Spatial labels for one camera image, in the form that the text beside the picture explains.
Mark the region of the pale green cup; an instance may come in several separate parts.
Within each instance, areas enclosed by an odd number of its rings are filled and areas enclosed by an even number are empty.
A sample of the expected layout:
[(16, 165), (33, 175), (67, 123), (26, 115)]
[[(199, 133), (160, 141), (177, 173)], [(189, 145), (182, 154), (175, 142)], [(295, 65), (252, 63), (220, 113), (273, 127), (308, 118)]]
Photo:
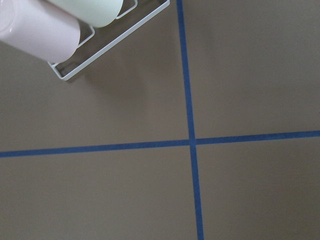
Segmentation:
[(103, 28), (113, 22), (124, 3), (123, 0), (49, 0), (49, 2), (94, 28)]

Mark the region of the pale pink cup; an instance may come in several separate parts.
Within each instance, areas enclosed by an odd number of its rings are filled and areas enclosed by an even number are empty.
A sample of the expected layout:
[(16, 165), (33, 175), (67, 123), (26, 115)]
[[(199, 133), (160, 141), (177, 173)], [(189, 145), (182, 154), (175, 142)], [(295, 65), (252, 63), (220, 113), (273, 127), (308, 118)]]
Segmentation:
[(50, 63), (61, 63), (77, 50), (78, 20), (45, 0), (2, 0), (0, 40)]

